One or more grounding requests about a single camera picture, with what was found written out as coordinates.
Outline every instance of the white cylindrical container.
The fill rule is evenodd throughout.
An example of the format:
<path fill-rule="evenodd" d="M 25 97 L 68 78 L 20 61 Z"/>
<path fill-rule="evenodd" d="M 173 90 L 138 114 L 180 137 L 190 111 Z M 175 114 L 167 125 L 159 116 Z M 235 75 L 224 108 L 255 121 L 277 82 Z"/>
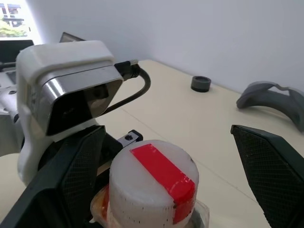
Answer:
<path fill-rule="evenodd" d="M 91 211 L 108 228 L 194 228 L 198 183 L 198 169 L 183 149 L 157 140 L 137 142 L 114 158 L 108 193 L 92 201 Z"/>

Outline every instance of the screw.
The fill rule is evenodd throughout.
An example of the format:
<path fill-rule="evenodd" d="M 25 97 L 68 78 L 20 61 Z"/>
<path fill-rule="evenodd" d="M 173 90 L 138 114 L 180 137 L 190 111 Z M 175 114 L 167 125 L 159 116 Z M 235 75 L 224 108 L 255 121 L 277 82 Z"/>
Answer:
<path fill-rule="evenodd" d="M 133 137 L 132 137 L 131 135 L 126 135 L 126 136 L 125 136 L 125 139 L 128 140 L 128 141 L 130 141 L 130 140 L 133 139 Z"/>

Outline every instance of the window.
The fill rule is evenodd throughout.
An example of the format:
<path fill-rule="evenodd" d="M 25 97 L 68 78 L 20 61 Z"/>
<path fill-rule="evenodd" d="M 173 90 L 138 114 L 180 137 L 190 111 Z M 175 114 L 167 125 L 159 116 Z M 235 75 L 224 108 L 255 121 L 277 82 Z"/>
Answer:
<path fill-rule="evenodd" d="M 19 0 L 0 0 L 0 38 L 27 37 L 26 25 Z"/>

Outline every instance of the black cable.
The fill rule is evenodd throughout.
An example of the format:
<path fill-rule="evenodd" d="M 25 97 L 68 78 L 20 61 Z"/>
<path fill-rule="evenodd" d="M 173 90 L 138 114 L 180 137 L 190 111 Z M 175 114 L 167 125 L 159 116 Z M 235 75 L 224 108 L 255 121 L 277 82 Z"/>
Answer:
<path fill-rule="evenodd" d="M 126 99 L 124 99 L 124 100 L 122 100 L 122 101 L 120 101 L 120 102 L 118 102 L 118 103 L 116 103 L 116 104 L 114 104 L 110 107 L 108 107 L 101 115 L 107 114 L 107 113 L 109 113 L 109 112 L 111 112 L 111 111 L 113 111 L 113 110 L 115 110 L 115 109 L 117 109 L 117 108 L 135 100 L 135 99 L 137 99 L 138 97 L 144 95 L 149 90 L 149 88 L 151 86 L 151 79 L 150 79 L 148 73 L 145 70 L 140 68 L 139 76 L 141 76 L 144 80 L 143 88 L 140 91 L 138 91 L 137 93 L 133 94 L 132 96 L 130 96 L 130 97 L 128 97 L 128 98 L 126 98 Z"/>

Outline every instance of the white wall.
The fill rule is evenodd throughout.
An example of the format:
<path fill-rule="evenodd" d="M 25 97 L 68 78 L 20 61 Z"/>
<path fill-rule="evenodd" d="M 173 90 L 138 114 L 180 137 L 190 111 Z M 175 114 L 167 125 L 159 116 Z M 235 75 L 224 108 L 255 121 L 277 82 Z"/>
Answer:
<path fill-rule="evenodd" d="M 240 92 L 258 80 L 304 90 L 303 0 L 27 2 L 44 42 L 66 31 L 118 61 L 151 58 Z"/>

